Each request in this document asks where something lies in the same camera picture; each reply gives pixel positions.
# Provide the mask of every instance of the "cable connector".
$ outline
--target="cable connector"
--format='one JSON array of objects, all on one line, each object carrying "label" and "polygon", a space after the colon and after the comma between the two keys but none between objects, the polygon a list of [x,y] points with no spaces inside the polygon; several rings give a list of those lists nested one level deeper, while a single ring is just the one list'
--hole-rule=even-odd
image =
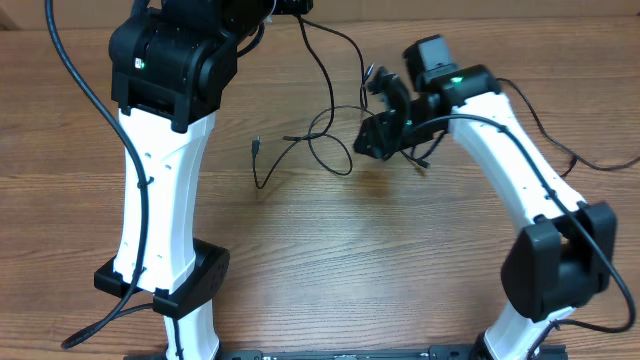
[{"label": "cable connector", "polygon": [[273,15],[307,15],[313,9],[313,0],[276,0]]},{"label": "cable connector", "polygon": [[260,136],[256,136],[251,142],[251,155],[255,158],[260,152]]},{"label": "cable connector", "polygon": [[431,167],[431,164],[422,159],[416,159],[416,164],[418,164],[423,169],[429,169]]}]

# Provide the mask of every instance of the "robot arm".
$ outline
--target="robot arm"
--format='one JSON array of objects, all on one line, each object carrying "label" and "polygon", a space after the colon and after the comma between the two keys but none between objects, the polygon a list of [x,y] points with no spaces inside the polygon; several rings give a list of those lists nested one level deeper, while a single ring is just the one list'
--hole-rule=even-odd
[{"label": "robot arm", "polygon": [[589,229],[609,261],[615,215],[606,204],[588,206],[551,168],[484,66],[458,70],[439,36],[419,41],[404,57],[420,98],[408,100],[399,78],[381,68],[368,87],[385,97],[389,109],[365,120],[355,150],[387,160],[397,151],[432,140],[437,131],[447,131],[471,154],[505,204],[518,236],[501,271],[509,302],[498,321],[479,337],[473,359],[525,359],[551,322],[570,316],[607,288],[609,273],[572,231],[566,214],[500,127],[464,116],[445,125],[429,120],[447,115],[480,116],[508,129],[559,201]]},{"label": "robot arm", "polygon": [[[306,14],[311,1],[136,1],[113,34],[112,99],[147,174],[149,233],[139,290],[165,316],[166,358],[212,360],[219,349],[212,298],[229,252],[193,238],[200,164],[222,91],[237,72],[237,47],[272,14]],[[125,211],[117,256],[95,286],[122,297],[132,282],[141,222],[138,178],[126,154]]]}]

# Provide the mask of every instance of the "wooden table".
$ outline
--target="wooden table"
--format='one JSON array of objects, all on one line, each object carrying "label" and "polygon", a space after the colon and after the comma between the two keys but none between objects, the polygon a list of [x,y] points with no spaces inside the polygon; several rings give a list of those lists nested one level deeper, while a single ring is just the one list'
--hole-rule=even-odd
[{"label": "wooden table", "polygon": [[[484,63],[517,81],[548,130],[600,164],[638,155],[640,21],[469,20],[339,24],[368,63],[403,74],[402,51],[444,34],[463,66]],[[338,104],[357,104],[358,61],[348,43],[315,29]],[[62,34],[70,56],[109,101],[111,32]],[[225,90],[202,166],[195,235],[231,250],[215,301],[228,349],[269,351],[416,348],[471,343],[506,298],[499,268],[514,242],[509,218],[468,154],[447,139],[426,177],[401,157],[355,157],[355,171],[324,171],[306,146],[286,157],[264,191],[251,176],[251,139],[261,135],[259,172],[328,106],[321,72],[296,25],[267,29]],[[86,344],[60,342],[98,320],[116,299],[93,288],[93,272],[117,251],[123,149],[65,72],[43,32],[0,33],[0,358],[121,359],[162,350],[161,317],[118,320]],[[558,171],[568,156],[545,141],[522,102],[523,126]],[[382,105],[372,101],[375,111]],[[352,143],[360,115],[338,112],[331,133]],[[346,159],[318,141],[335,166]],[[640,166],[598,173],[579,165],[568,181],[616,210],[615,263],[640,299]],[[140,296],[132,304],[148,301]],[[576,318],[621,323],[615,285]],[[603,335],[566,328],[576,359],[637,359],[640,331]]]}]

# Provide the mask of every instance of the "black cable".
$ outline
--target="black cable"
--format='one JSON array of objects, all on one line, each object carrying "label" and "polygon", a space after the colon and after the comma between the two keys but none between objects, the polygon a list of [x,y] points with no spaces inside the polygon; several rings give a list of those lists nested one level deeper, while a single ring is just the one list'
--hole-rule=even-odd
[{"label": "black cable", "polygon": [[258,47],[258,45],[260,45],[260,42],[264,37],[264,31],[265,31],[265,27],[264,27],[264,23],[262,23],[260,24],[260,26],[258,26],[258,32],[256,33],[256,36],[254,36],[254,38],[251,40],[249,45],[247,45],[244,49],[238,51],[238,58],[241,58],[247,55],[251,50],[255,49],[256,47]]},{"label": "black cable", "polygon": [[[143,311],[143,310],[153,310],[153,304],[143,304],[143,305],[138,305],[138,306],[128,308],[126,310],[122,310],[113,318],[113,320],[120,319],[121,317],[131,315],[131,314],[137,313],[138,311]],[[89,327],[95,327],[95,326],[98,326],[98,324],[100,324],[99,321],[92,324]]]},{"label": "black cable", "polygon": [[[342,106],[336,106],[335,105],[335,97],[334,97],[334,93],[333,93],[333,85],[331,84],[331,79],[329,78],[329,74],[328,74],[327,69],[325,68],[324,64],[322,63],[322,61],[320,60],[320,58],[318,57],[316,52],[311,47],[311,44],[309,43],[309,39],[307,37],[307,31],[305,29],[304,24],[309,24],[311,26],[317,27],[317,28],[322,29],[324,31],[328,31],[328,32],[330,32],[332,34],[336,34],[338,36],[341,36],[341,37],[347,39],[349,42],[351,42],[351,44],[353,44],[354,47],[356,48],[356,51],[358,52],[358,56],[360,58],[360,68],[361,68],[361,75],[362,75],[362,82],[361,83],[364,84],[366,82],[367,74],[364,71],[364,60],[362,58],[362,53],[360,52],[360,49],[355,44],[355,42],[353,40],[351,40],[348,36],[346,36],[346,35],[344,35],[342,33],[339,33],[339,32],[337,32],[335,30],[326,28],[326,27],[321,26],[321,25],[317,25],[317,24],[311,23],[311,22],[303,19],[299,15],[295,16],[295,18],[298,20],[298,24],[300,25],[300,32],[302,33],[302,39],[304,40],[304,44],[307,47],[307,50],[309,51],[311,56],[313,56],[313,58],[316,60],[316,63],[318,64],[318,66],[322,70],[322,73],[323,73],[323,75],[325,77],[325,80],[327,81],[327,86],[329,88],[329,99],[331,101],[331,107],[323,110],[322,112],[320,112],[320,114],[318,114],[318,116],[315,117],[315,119],[313,119],[313,121],[309,125],[309,130],[307,131],[307,135],[301,136],[301,137],[299,137],[299,136],[284,136],[283,137],[283,140],[292,141],[293,143],[291,145],[289,145],[289,147],[287,147],[287,149],[278,157],[278,159],[273,164],[273,166],[271,166],[271,169],[269,170],[269,173],[267,174],[267,176],[264,179],[264,181],[262,182],[262,184],[260,184],[260,182],[258,181],[258,174],[257,174],[257,170],[256,170],[256,159],[257,159],[257,156],[258,156],[258,152],[260,150],[260,138],[258,137],[258,138],[253,140],[252,151],[251,151],[251,154],[252,154],[252,170],[253,170],[253,179],[255,181],[256,188],[258,188],[258,189],[264,189],[264,187],[269,182],[269,179],[271,179],[271,175],[273,174],[275,169],[278,167],[278,165],[280,164],[282,159],[289,153],[289,151],[291,151],[291,149],[293,149],[296,145],[298,145],[300,142],[305,141],[305,140],[309,144],[309,150],[311,151],[311,154],[313,155],[313,157],[316,159],[316,161],[323,168],[325,168],[330,173],[338,175],[338,176],[348,176],[348,175],[350,175],[351,172],[353,172],[353,159],[351,157],[351,153],[349,152],[349,149],[347,148],[347,146],[340,139],[338,139],[337,137],[335,137],[333,135],[329,135],[328,134],[328,131],[329,131],[329,129],[331,129],[331,126],[333,125],[333,122],[334,122],[334,119],[335,119],[335,110],[336,109],[352,108],[352,109],[361,110],[361,111],[366,112],[366,113],[368,113],[368,114],[370,114],[372,116],[374,115],[372,112],[370,112],[366,108],[366,106],[368,106],[368,101],[366,99],[366,91],[365,91],[364,97],[362,95],[362,90],[364,90],[364,86],[361,86],[361,92],[360,92],[360,104],[361,104],[361,106],[360,107],[353,106],[353,105],[342,105]],[[329,111],[331,112],[331,116],[329,118],[329,123],[324,128],[324,130],[322,132],[320,132],[320,133],[312,133],[313,128],[318,123],[320,117],[322,115],[326,114]],[[340,145],[342,147],[342,149],[344,150],[345,154],[347,154],[347,158],[349,160],[349,169],[347,171],[345,171],[345,172],[337,171],[337,170],[331,168],[329,165],[327,165],[322,159],[320,159],[320,157],[318,156],[318,154],[316,153],[316,151],[315,151],[315,149],[313,147],[313,140],[321,138],[321,137],[327,137],[327,138],[329,138],[331,140],[334,140],[335,142],[338,143],[338,145]]]},{"label": "black cable", "polygon": [[541,334],[541,336],[536,340],[535,344],[529,349],[529,352],[527,354],[527,359],[533,359],[535,355],[535,350],[544,342],[545,338],[549,335],[549,333],[554,328],[558,328],[560,325],[573,325],[573,326],[578,326],[585,329],[590,329],[590,330],[609,333],[609,334],[622,333],[631,329],[631,327],[633,327],[633,324],[636,321],[636,308],[635,308],[635,303],[634,303],[631,291],[629,291],[629,288],[625,284],[624,280],[622,279],[622,277],[620,276],[616,268],[607,259],[606,255],[602,252],[598,244],[596,244],[596,242],[593,240],[589,232],[587,232],[587,230],[582,226],[582,224],[580,224],[576,216],[569,209],[567,209],[567,207],[562,203],[562,201],[560,201],[556,191],[551,188],[551,186],[549,185],[547,180],[544,178],[544,176],[542,175],[542,173],[540,172],[540,170],[538,169],[535,162],[533,161],[533,159],[531,158],[531,156],[529,155],[525,147],[522,145],[520,140],[518,140],[518,138],[515,135],[513,135],[513,133],[511,133],[511,131],[509,131],[509,129],[506,126],[496,121],[493,121],[484,117],[480,117],[480,116],[468,115],[468,114],[452,114],[452,115],[447,115],[447,116],[426,121],[416,126],[415,128],[411,128],[405,134],[405,136],[410,135],[411,133],[417,131],[422,127],[431,126],[431,125],[441,123],[441,122],[446,122],[452,119],[466,119],[466,120],[478,121],[487,125],[491,125],[497,128],[499,132],[502,132],[507,137],[509,137],[509,139],[516,145],[520,153],[522,153],[522,156],[525,158],[525,160],[529,164],[529,167],[531,168],[535,176],[538,178],[538,181],[540,181],[542,187],[545,189],[545,191],[549,195],[549,198],[556,204],[556,206],[562,211],[562,213],[567,217],[567,219],[569,219],[569,221],[578,231],[580,236],[587,242],[591,250],[598,256],[600,261],[602,261],[602,263],[605,265],[605,267],[609,271],[609,274],[611,274],[611,277],[613,277],[616,284],[620,288],[620,291],[622,292],[622,295],[627,303],[629,317],[626,324],[620,327],[615,327],[615,328],[605,327],[605,326],[593,325],[593,324],[589,324],[589,323],[585,323],[577,320],[571,320],[571,319],[552,321],[550,325],[545,329],[545,331]]},{"label": "black cable", "polygon": [[178,360],[184,360],[184,349],[180,344],[180,325],[178,324],[178,320],[171,319],[173,321],[173,334],[175,335],[176,340],[176,356]]},{"label": "black cable", "polygon": [[444,139],[445,135],[447,135],[446,131],[441,132],[440,135],[438,136],[438,138],[433,142],[433,144],[431,144],[431,147],[429,148],[429,150],[427,150],[427,152],[424,155],[420,156],[418,158],[418,160],[424,160],[424,159],[428,158],[429,156],[431,156],[431,154],[433,154],[433,152],[436,150],[438,145],[440,145],[440,143],[442,142],[442,139]]},{"label": "black cable", "polygon": [[556,145],[557,147],[562,149],[564,152],[566,152],[567,154],[571,155],[571,163],[570,163],[569,170],[567,170],[564,173],[564,175],[562,176],[563,178],[566,177],[567,175],[569,175],[569,173],[571,172],[571,170],[573,170],[573,168],[575,167],[575,165],[576,165],[576,163],[578,161],[583,163],[583,164],[585,164],[585,165],[587,165],[591,169],[597,170],[597,171],[618,171],[618,170],[623,170],[623,169],[630,168],[633,165],[635,165],[635,164],[640,162],[640,156],[635,158],[635,159],[633,159],[633,160],[631,160],[631,161],[629,161],[629,162],[627,162],[627,163],[625,163],[625,164],[613,165],[613,166],[600,166],[600,165],[596,165],[596,164],[586,160],[585,158],[580,156],[578,153],[576,153],[575,151],[571,150],[569,147],[567,147],[566,145],[562,144],[560,141],[556,140],[551,135],[549,135],[549,133],[546,131],[546,129],[542,125],[542,122],[540,121],[540,118],[538,117],[538,114],[536,113],[535,109],[533,108],[533,105],[531,105],[531,102],[529,101],[527,96],[522,92],[520,87],[518,87],[518,85],[516,85],[515,82],[513,82],[513,81],[511,81],[509,79],[505,79],[505,78],[498,78],[497,80],[508,84],[509,86],[511,86],[520,95],[520,97],[525,102],[525,104],[527,104],[527,107],[529,108],[529,111],[531,112],[531,115],[533,115],[533,119],[536,121],[536,125],[538,125],[538,129],[540,130],[542,135],[544,135],[544,137],[546,137],[549,141],[551,141],[554,145]]},{"label": "black cable", "polygon": [[340,36],[341,38],[347,40],[348,42],[351,43],[351,45],[353,45],[353,47],[356,49],[356,52],[358,53],[358,58],[360,59],[360,72],[362,74],[362,83],[360,84],[360,107],[364,108],[364,109],[368,109],[369,108],[369,101],[367,99],[367,89],[365,88],[365,82],[367,81],[367,77],[365,74],[365,69],[364,69],[364,59],[362,58],[362,52],[360,51],[360,48],[358,47],[358,44],[356,44],[355,41],[353,41],[350,37],[348,37],[347,35],[333,30],[333,29],[329,29],[328,27],[313,23],[307,19],[302,19],[303,23],[309,25],[309,26],[313,26],[315,28],[318,28],[320,30],[326,31],[328,33]]},{"label": "black cable", "polygon": [[424,160],[418,160],[413,156],[407,154],[404,150],[400,150],[400,154],[404,156],[404,158],[409,162],[409,164],[413,165],[413,167],[422,175],[426,175],[424,170],[428,170],[431,167],[431,164]]},{"label": "black cable", "polygon": [[51,35],[51,40],[53,42],[62,63],[67,68],[73,79],[76,81],[78,86],[82,89],[85,95],[91,100],[93,105],[98,109],[98,111],[104,116],[104,118],[109,122],[109,125],[116,132],[125,148],[129,152],[131,156],[131,160],[136,169],[136,174],[138,175],[138,187],[140,188],[140,213],[141,213],[141,221],[140,221],[140,244],[138,246],[138,255],[136,257],[136,265],[133,270],[133,276],[131,279],[131,285],[129,286],[129,290],[122,297],[118,305],[116,305],[113,310],[101,321],[97,322],[94,325],[91,325],[85,329],[78,331],[73,334],[71,337],[66,339],[62,343],[63,349],[72,348],[85,340],[89,339],[93,335],[95,335],[98,331],[104,328],[110,321],[117,318],[118,314],[122,311],[124,306],[127,304],[133,293],[135,292],[138,280],[140,280],[140,275],[143,271],[143,261],[144,261],[144,252],[147,245],[147,231],[149,225],[149,194],[147,190],[147,182],[146,175],[144,172],[144,167],[142,166],[142,161],[140,160],[140,156],[136,151],[131,139],[127,136],[127,133],[124,131],[122,126],[116,121],[116,119],[111,115],[109,110],[104,106],[104,104],[98,99],[96,94],[91,90],[86,81],[82,78],[82,76],[78,73],[76,68],[73,66],[71,59],[67,55],[62,42],[60,41],[60,36],[58,35],[58,30],[56,28],[55,18],[53,16],[53,0],[45,0],[45,14],[47,19],[47,29],[49,30],[49,34]]},{"label": "black cable", "polygon": [[[319,121],[320,117],[322,117],[322,115],[326,114],[327,112],[331,111],[332,108],[327,108],[324,109],[323,111],[321,111],[311,122],[311,125],[309,126],[309,133],[313,130],[313,128],[316,126],[317,122]],[[359,108],[355,105],[340,105],[340,106],[336,106],[333,109],[338,110],[338,109],[356,109],[356,110],[360,110],[363,111],[369,115],[375,115],[373,114],[371,111],[366,110],[366,109],[362,109]],[[335,171],[334,169],[331,169],[330,167],[328,167],[328,165],[326,165],[322,160],[320,160],[318,158],[318,155],[316,154],[315,150],[313,149],[313,146],[311,146],[311,153],[314,155],[314,157],[316,158],[316,160],[318,161],[318,163],[320,163],[320,165],[322,165],[322,167],[324,167],[325,169],[327,169],[328,171],[330,171],[331,173],[337,174],[337,175],[341,175],[341,176],[346,176],[351,174],[351,172],[353,171],[353,159],[351,158],[351,154],[349,153],[349,150],[347,149],[346,145],[338,138],[326,134],[324,135],[332,140],[334,140],[335,142],[337,142],[342,149],[345,151],[345,154],[347,154],[347,158],[349,159],[349,171],[345,172],[345,173],[340,173]],[[252,146],[252,157],[253,157],[253,179],[256,183],[256,187],[258,189],[264,189],[264,187],[267,185],[267,182],[269,182],[269,179],[271,178],[271,175],[273,174],[273,172],[276,170],[276,168],[278,167],[278,165],[280,164],[280,161],[282,161],[282,159],[289,153],[289,151],[291,151],[291,149],[293,149],[296,145],[298,145],[300,142],[306,140],[304,137],[285,137],[286,140],[288,141],[293,141],[293,143],[291,143],[291,145],[289,145],[289,147],[282,152],[282,154],[280,154],[280,157],[278,157],[278,160],[276,160],[275,163],[273,163],[273,166],[271,166],[271,170],[269,170],[269,173],[267,174],[267,177],[264,179],[264,181],[262,182],[262,185],[260,185],[260,182],[258,181],[258,174],[256,171],[256,158],[258,155],[258,151],[260,150],[260,140],[259,138],[254,140],[253,146]]]}]

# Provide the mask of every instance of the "black metal base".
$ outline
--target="black metal base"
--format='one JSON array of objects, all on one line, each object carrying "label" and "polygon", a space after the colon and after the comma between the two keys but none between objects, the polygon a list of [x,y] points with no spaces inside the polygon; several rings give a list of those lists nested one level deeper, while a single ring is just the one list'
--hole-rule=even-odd
[{"label": "black metal base", "polygon": [[[471,357],[473,345],[434,345],[418,350],[321,351],[261,353],[259,351],[222,352],[216,360],[481,360]],[[537,360],[568,360],[565,346],[543,346]]]},{"label": "black metal base", "polygon": [[[173,294],[156,289],[153,294],[156,313],[180,320],[211,300],[220,289],[229,268],[229,250],[198,239],[193,239],[193,245],[196,253],[193,273]],[[93,284],[98,290],[122,298],[129,290],[129,284],[122,280],[121,274],[113,271],[114,259],[95,272]]]}]

